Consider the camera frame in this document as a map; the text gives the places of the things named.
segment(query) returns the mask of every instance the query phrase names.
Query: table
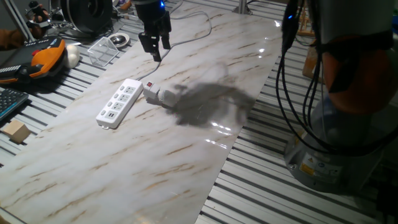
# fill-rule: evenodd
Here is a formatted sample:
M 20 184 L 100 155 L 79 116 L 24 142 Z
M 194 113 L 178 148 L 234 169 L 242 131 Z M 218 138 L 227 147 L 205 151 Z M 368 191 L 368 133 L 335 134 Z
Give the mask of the table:
M 156 63 L 134 45 L 0 172 L 2 206 L 27 223 L 193 223 L 279 54 L 274 21 L 205 11 L 213 32 L 174 48 L 152 80 L 175 109 L 141 96 L 117 130 L 95 116 L 125 78 Z M 170 39 L 207 33 L 205 16 L 172 21 Z

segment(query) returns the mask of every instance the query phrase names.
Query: power switch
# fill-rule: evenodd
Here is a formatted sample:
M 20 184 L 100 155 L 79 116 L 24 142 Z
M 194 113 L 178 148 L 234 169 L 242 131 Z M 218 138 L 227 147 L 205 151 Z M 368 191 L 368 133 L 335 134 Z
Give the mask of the power switch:
M 39 53 L 39 52 L 40 52 L 40 50 L 35 50 L 35 51 L 33 51 L 32 56 L 37 55 L 37 53 Z

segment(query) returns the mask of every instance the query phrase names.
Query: white plug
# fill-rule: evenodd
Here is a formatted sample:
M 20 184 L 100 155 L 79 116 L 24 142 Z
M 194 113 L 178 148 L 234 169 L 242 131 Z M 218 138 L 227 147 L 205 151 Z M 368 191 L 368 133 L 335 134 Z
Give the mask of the white plug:
M 175 94 L 168 90 L 162 90 L 154 82 L 147 82 L 144 87 L 144 96 L 152 100 L 159 100 L 162 104 L 173 107 L 176 103 Z
M 144 87 L 144 96 L 146 98 L 150 98 L 155 100 L 157 94 L 159 93 L 160 86 L 155 84 L 154 82 L 148 82 Z

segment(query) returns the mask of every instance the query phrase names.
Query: white power strip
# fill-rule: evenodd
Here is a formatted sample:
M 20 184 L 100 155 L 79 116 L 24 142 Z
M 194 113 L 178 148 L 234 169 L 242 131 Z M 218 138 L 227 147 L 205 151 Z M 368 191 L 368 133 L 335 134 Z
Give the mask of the white power strip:
M 115 129 L 129 111 L 144 87 L 142 82 L 126 79 L 96 117 L 103 129 Z

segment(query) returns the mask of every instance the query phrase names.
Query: keyboard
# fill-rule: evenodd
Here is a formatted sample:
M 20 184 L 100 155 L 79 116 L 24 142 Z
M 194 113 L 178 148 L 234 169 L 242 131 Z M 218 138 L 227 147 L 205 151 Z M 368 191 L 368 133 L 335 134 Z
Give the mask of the keyboard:
M 28 99 L 29 95 L 12 89 L 0 93 L 0 121 Z

